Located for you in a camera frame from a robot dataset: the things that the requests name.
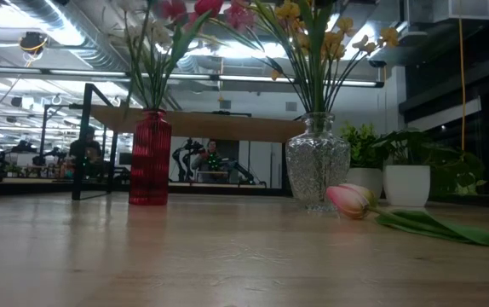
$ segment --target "glass vase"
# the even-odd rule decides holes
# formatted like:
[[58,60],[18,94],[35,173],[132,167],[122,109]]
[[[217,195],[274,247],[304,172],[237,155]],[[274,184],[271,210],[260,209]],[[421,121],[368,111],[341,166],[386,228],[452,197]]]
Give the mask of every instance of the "glass vase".
[[292,193],[308,211],[335,211],[326,189],[346,181],[350,144],[333,135],[334,118],[330,113],[305,114],[305,133],[286,143]]
[[165,111],[145,110],[133,136],[129,203],[165,206],[169,190],[171,125]]

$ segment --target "computer monitor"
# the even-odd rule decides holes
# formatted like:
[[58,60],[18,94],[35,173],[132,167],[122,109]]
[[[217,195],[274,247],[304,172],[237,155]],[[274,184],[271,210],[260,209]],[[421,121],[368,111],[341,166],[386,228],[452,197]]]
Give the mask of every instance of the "computer monitor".
[[132,153],[120,153],[119,154],[119,164],[120,165],[131,165],[131,159],[133,157]]

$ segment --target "pink flower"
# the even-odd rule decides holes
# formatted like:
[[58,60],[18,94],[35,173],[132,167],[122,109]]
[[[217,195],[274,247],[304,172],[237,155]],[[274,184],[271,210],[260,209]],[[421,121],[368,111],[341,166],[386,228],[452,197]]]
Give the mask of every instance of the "pink flower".
[[186,16],[186,4],[182,0],[163,0],[161,16],[165,19],[181,21]]
[[224,0],[198,0],[194,6],[195,13],[200,16],[210,10],[210,17],[214,18],[220,13],[223,4]]
[[352,219],[364,218],[370,206],[376,206],[375,195],[367,188],[353,184],[329,187],[326,195],[337,210]]
[[229,9],[224,10],[226,22],[239,32],[244,32],[247,26],[254,26],[254,13],[244,5],[239,0],[232,0]]

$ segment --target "white pot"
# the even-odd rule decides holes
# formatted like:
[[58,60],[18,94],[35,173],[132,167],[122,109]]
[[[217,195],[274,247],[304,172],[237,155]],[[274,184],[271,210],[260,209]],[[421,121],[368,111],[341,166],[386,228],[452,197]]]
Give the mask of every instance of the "white pot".
[[347,183],[367,188],[379,198],[383,191],[383,172],[379,169],[351,168],[347,173]]
[[430,166],[388,165],[383,181],[390,205],[424,206],[429,199]]

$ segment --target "red glass vase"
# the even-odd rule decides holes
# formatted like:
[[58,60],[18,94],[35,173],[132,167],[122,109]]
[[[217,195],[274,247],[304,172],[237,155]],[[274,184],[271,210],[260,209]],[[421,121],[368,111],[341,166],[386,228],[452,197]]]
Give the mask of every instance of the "red glass vase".
[[165,206],[169,189],[171,125],[165,111],[145,110],[146,118],[136,124],[131,161],[129,203]]

